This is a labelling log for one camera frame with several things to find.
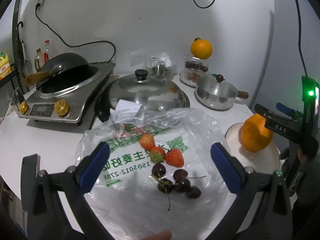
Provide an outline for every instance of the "orange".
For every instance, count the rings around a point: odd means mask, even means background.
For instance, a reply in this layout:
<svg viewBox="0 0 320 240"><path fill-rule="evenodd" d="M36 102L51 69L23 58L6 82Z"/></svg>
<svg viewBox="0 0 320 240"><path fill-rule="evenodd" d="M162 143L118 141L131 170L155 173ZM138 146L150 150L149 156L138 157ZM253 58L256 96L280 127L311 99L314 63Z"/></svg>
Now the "orange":
<svg viewBox="0 0 320 240"><path fill-rule="evenodd" d="M200 38L195 39L191 44L190 50L193 56L200 59L208 59L212 55L211 43L207 40L201 40Z"/></svg>
<svg viewBox="0 0 320 240"><path fill-rule="evenodd" d="M241 144L251 152L266 148L273 138L273 131L264 127L266 119L254 114L249 117L241 129Z"/></svg>

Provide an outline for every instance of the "strawberry leaf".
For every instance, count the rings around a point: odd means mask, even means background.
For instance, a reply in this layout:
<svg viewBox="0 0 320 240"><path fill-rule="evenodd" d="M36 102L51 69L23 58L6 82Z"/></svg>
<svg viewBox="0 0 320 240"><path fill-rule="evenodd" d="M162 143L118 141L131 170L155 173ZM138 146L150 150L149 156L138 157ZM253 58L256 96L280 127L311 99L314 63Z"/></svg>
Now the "strawberry leaf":
<svg viewBox="0 0 320 240"><path fill-rule="evenodd" d="M150 160L153 163L163 163L164 159L161 153L158 152L150 152Z"/></svg>

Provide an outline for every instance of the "wok handle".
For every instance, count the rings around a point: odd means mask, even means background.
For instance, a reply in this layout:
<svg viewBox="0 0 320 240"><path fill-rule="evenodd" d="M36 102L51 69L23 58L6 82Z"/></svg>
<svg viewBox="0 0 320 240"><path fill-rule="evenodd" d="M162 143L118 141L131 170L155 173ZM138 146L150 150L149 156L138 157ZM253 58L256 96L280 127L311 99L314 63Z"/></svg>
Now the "wok handle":
<svg viewBox="0 0 320 240"><path fill-rule="evenodd" d="M238 91L238 97L243 98L243 99L247 99L249 97L249 94L248 94L248 92Z"/></svg>
<svg viewBox="0 0 320 240"><path fill-rule="evenodd" d="M41 71L37 73L30 74L25 77L24 84L26 87L37 84L38 82L44 81L50 78L55 72L54 71Z"/></svg>

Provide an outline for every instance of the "metal pot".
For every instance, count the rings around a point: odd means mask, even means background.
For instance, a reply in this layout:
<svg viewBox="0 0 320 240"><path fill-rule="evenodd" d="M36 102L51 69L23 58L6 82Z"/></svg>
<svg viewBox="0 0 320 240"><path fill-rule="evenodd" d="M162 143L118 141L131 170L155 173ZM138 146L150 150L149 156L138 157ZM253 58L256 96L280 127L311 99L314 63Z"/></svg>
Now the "metal pot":
<svg viewBox="0 0 320 240"><path fill-rule="evenodd" d="M101 121L108 120L110 108L115 109L120 99L142 104L145 110L150 111L190 107L187 95L173 81L148 75L148 71L143 69L108 85L96 104L96 114Z"/></svg>
<svg viewBox="0 0 320 240"><path fill-rule="evenodd" d="M199 77L196 81L196 98L201 104L215 109L225 110L233 106L236 97L247 99L249 94L238 91L222 75L214 77Z"/></svg>

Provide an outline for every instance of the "gold control knob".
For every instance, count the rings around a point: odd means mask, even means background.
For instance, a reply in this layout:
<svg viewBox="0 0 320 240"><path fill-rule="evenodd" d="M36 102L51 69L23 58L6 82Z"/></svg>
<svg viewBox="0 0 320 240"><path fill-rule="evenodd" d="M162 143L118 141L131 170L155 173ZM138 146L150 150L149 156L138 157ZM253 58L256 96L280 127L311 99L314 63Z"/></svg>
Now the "gold control knob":
<svg viewBox="0 0 320 240"><path fill-rule="evenodd" d="M23 101L19 106L19 111L22 114L25 114L27 112L28 108L29 108L28 104L25 101Z"/></svg>
<svg viewBox="0 0 320 240"><path fill-rule="evenodd" d="M65 99L60 99L54 104L54 111L58 116L64 116L69 111L69 105Z"/></svg>

